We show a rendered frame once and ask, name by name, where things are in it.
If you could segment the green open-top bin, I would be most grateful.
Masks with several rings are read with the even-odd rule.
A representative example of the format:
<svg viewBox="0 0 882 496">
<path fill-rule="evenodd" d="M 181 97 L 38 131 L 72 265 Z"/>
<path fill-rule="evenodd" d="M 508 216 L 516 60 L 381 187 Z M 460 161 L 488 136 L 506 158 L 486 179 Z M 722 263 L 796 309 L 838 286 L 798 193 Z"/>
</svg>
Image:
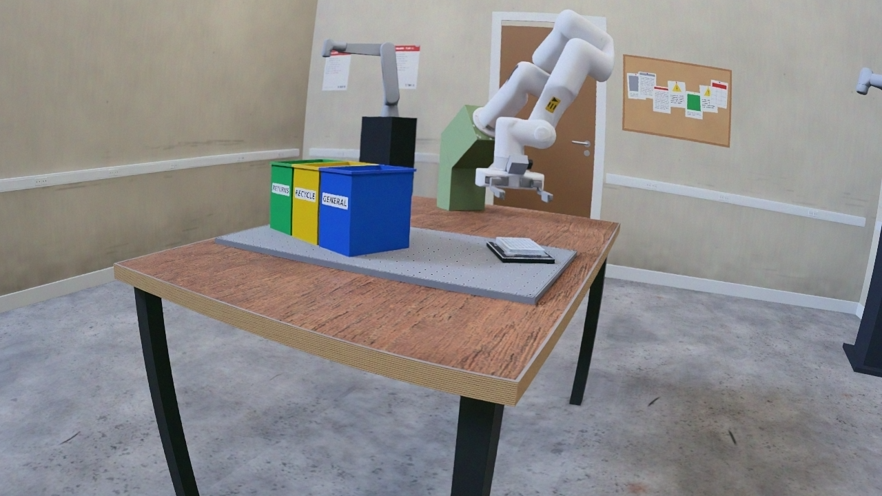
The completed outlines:
<svg viewBox="0 0 882 496">
<path fill-rule="evenodd" d="M 306 163 L 332 163 L 335 160 L 269 161 L 271 165 L 270 228 L 292 236 L 295 167 Z M 281 166 L 282 165 L 282 166 Z"/>
</svg>

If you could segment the blue bin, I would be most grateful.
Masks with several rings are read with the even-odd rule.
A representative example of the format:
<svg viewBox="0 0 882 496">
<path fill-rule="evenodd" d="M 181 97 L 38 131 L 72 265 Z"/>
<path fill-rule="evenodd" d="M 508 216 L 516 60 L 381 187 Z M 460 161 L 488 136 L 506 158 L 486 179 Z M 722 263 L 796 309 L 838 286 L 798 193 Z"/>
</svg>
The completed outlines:
<svg viewBox="0 0 882 496">
<path fill-rule="evenodd" d="M 410 167 L 319 167 L 319 246 L 347 257 L 409 248 Z"/>
</svg>

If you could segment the yellow open-top bin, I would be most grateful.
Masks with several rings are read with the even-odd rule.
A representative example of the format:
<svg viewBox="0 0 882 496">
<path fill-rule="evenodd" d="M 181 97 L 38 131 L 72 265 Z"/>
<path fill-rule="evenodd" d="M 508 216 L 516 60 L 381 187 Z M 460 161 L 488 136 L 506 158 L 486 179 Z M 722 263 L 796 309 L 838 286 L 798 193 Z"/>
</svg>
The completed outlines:
<svg viewBox="0 0 882 496">
<path fill-rule="evenodd" d="M 293 189 L 292 236 L 319 245 L 320 184 L 319 167 L 376 165 L 356 161 L 295 164 Z M 313 167 L 314 166 L 314 167 Z"/>
</svg>

